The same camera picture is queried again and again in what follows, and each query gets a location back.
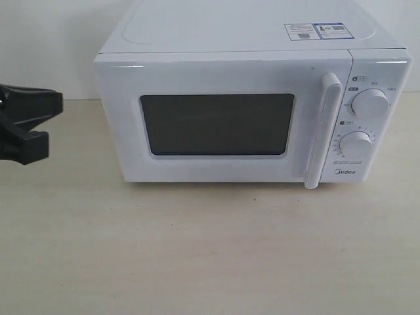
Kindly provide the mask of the white upper power knob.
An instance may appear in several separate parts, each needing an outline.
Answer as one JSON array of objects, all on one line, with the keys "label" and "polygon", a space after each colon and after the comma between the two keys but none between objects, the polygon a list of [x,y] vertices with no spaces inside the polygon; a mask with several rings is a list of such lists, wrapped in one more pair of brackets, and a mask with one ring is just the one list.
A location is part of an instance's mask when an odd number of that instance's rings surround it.
[{"label": "white upper power knob", "polygon": [[351,109],[360,119],[375,119],[385,114],[390,104],[380,89],[368,89],[358,93],[351,103]]}]

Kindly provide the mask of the white Midea microwave oven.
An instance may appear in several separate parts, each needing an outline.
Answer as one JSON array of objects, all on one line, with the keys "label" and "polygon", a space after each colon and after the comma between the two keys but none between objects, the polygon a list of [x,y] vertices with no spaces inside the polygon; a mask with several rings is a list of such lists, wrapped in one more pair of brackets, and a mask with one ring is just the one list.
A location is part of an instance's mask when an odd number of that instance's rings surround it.
[{"label": "white Midea microwave oven", "polygon": [[[291,41],[285,24],[342,22],[354,39]],[[348,51],[352,67],[331,137],[321,183],[361,182],[371,169],[413,62],[407,48],[355,1],[135,1],[100,53],[253,53]],[[382,90],[389,108],[360,119],[353,98]],[[340,140],[369,135],[373,149],[348,159]]]}]

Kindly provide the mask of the white microwave door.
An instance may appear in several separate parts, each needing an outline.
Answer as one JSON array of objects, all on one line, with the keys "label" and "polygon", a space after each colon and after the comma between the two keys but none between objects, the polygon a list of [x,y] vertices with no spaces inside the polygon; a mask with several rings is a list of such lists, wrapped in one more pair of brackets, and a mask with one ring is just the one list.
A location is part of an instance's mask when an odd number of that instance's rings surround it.
[{"label": "white microwave door", "polygon": [[322,179],[348,51],[100,53],[101,101],[127,182]]}]

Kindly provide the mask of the white lower timer knob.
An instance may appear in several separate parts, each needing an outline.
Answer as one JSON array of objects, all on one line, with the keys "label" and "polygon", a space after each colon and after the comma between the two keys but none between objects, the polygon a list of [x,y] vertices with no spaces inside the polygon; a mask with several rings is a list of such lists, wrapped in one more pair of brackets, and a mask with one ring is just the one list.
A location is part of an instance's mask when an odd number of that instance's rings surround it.
[{"label": "white lower timer knob", "polygon": [[354,131],[340,140],[339,149],[348,159],[361,159],[370,154],[373,143],[367,133]]}]

